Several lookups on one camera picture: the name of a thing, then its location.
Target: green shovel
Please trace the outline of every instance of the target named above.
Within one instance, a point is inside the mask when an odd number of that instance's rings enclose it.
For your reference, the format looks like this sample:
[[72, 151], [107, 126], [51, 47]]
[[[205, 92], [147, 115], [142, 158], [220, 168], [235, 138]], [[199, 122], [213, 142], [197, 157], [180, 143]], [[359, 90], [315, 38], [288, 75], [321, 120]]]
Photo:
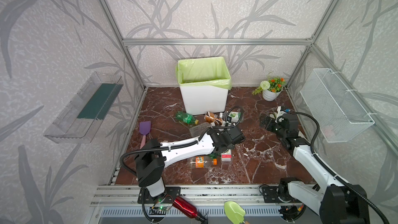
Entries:
[[245, 221], [244, 216], [246, 212], [238, 203], [232, 201], [224, 203], [224, 211], [228, 219], [232, 221], [233, 224], [250, 224], [248, 221]]

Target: wallpaper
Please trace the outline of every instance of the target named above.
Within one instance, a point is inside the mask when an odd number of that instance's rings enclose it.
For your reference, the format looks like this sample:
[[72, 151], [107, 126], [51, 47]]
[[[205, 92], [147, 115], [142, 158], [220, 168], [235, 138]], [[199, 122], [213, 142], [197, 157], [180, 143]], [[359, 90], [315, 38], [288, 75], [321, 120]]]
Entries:
[[[330, 0], [107, 0], [123, 38], [309, 38]], [[177, 85], [176, 61], [223, 56], [234, 85], [286, 76], [302, 47], [130, 47], [147, 85]]]
[[[343, 0], [318, 39], [328, 58], [396, 133], [398, 95], [397, 0]], [[300, 90], [313, 68], [323, 67], [311, 54], [289, 89], [297, 111], [309, 112]], [[315, 126], [303, 120], [312, 137]], [[398, 218], [398, 166], [373, 127], [349, 142], [328, 143], [319, 134], [321, 157], [352, 184], [360, 184], [391, 223]], [[382, 223], [370, 210], [371, 223]]]
[[[0, 223], [82, 223], [142, 90], [97, 0], [1, 0], [0, 45]], [[45, 138], [94, 71], [124, 82], [96, 137]]]
[[257, 85], [268, 73], [289, 78], [304, 46], [135, 46], [129, 48], [147, 85], [178, 85], [176, 65], [180, 59], [223, 56], [233, 85]]

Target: white trash can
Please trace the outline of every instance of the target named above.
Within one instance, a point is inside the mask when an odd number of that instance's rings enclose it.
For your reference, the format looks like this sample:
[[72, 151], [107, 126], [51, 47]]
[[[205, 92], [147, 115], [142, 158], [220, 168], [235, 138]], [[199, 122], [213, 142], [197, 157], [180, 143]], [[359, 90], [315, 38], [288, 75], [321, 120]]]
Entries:
[[232, 82], [223, 57], [179, 60], [176, 76], [187, 113], [225, 111]]

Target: purple spatula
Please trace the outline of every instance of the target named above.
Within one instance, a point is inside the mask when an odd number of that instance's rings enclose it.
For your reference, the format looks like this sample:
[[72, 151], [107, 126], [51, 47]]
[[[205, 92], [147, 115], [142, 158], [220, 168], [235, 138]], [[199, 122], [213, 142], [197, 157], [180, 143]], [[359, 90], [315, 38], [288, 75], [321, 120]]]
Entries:
[[147, 139], [147, 134], [150, 131], [150, 121], [140, 122], [140, 133], [142, 136], [140, 149], [145, 145], [145, 140]]

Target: white mesh basket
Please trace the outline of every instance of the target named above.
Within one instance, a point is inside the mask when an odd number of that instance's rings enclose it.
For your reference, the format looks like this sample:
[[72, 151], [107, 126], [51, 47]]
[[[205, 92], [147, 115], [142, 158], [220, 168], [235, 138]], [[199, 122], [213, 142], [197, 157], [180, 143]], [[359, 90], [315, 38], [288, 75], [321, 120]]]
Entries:
[[327, 142], [346, 142], [375, 122], [329, 68], [316, 68], [300, 91]]

